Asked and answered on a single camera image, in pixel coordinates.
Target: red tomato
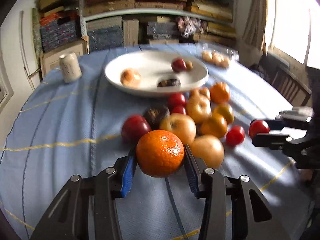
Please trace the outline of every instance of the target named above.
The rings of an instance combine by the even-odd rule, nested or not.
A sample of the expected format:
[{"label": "red tomato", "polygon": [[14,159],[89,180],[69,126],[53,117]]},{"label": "red tomato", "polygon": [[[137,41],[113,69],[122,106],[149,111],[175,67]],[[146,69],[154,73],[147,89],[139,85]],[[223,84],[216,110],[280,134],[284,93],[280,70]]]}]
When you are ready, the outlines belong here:
[{"label": "red tomato", "polygon": [[186,109],[183,106],[176,106],[174,109],[172,109],[171,114],[178,113],[178,114],[187,114]]},{"label": "red tomato", "polygon": [[252,139],[257,133],[269,133],[270,128],[266,121],[254,120],[249,127],[249,136]]},{"label": "red tomato", "polygon": [[236,146],[244,141],[245,131],[242,126],[234,125],[226,135],[226,143],[229,146]]},{"label": "red tomato", "polygon": [[168,99],[168,107],[169,109],[174,109],[176,106],[182,105],[186,106],[187,101],[183,94],[177,93],[173,94]]},{"label": "red tomato", "polygon": [[152,131],[147,120],[139,114],[130,116],[122,126],[121,136],[125,142],[137,143],[146,133]]}]

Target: metal screw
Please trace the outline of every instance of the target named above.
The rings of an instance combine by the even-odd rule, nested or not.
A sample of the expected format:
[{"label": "metal screw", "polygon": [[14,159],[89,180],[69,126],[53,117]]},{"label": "metal screw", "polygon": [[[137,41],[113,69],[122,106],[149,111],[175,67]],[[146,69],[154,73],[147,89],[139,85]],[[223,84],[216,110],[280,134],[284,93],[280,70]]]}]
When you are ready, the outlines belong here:
[{"label": "metal screw", "polygon": [[80,179],[80,177],[78,176],[78,175],[73,175],[72,177],[71,177],[71,181],[73,181],[73,182],[76,182],[76,181],[78,181]]},{"label": "metal screw", "polygon": [[116,169],[114,167],[106,168],[106,173],[108,173],[108,174],[113,174],[115,172],[116,172]]},{"label": "metal screw", "polygon": [[250,180],[250,178],[247,175],[242,175],[241,180],[244,182],[248,182]]},{"label": "metal screw", "polygon": [[214,174],[214,169],[212,169],[212,168],[206,168],[206,169],[204,170],[204,172],[205,172],[206,174]]}]

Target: window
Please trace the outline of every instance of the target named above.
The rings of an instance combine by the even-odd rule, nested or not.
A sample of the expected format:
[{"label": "window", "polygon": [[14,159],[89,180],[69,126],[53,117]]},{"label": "window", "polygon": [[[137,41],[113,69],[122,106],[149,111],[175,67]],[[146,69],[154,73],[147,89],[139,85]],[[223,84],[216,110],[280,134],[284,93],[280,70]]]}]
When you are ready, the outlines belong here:
[{"label": "window", "polygon": [[315,0],[276,0],[272,45],[304,65],[319,67],[320,6]]}]

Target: white can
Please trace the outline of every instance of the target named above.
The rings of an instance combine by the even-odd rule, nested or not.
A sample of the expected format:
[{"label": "white can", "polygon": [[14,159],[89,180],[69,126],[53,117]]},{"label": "white can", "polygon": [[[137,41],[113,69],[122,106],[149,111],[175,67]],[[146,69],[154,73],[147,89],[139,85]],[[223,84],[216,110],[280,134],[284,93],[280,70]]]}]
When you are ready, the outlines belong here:
[{"label": "white can", "polygon": [[71,83],[81,78],[82,72],[74,52],[59,56],[59,64],[65,83]]}]

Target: tablecloth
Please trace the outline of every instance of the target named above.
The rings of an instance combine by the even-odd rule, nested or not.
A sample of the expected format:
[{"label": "tablecloth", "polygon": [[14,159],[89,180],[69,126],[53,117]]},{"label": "tablecloth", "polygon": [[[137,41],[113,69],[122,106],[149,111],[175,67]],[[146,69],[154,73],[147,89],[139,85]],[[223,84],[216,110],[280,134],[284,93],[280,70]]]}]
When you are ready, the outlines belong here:
[{"label": "tablecloth", "polygon": [[[145,49],[199,54],[194,44],[139,45],[94,52],[79,58],[83,76],[78,81],[65,84],[59,68],[54,69],[24,104],[7,137],[0,163],[1,208],[22,240],[30,238],[48,205],[73,174],[83,178],[97,175],[127,155],[130,146],[123,143],[119,133],[128,116],[142,114],[153,103],[165,103],[165,99],[121,92],[104,76],[104,67],[114,58]],[[246,131],[252,119],[274,118],[279,110],[292,108],[268,83],[239,63],[232,62],[227,70],[206,65],[206,86],[216,81],[229,84],[235,124]],[[290,237],[300,237],[312,200],[285,155],[255,148],[246,134],[238,147],[225,146],[219,171],[235,178],[248,175]],[[125,199],[117,199],[116,207],[124,240],[197,239],[204,199],[194,198],[184,169],[157,179],[137,167],[131,192]],[[230,239],[230,203],[226,212]],[[90,234],[94,239],[92,227]]]}]

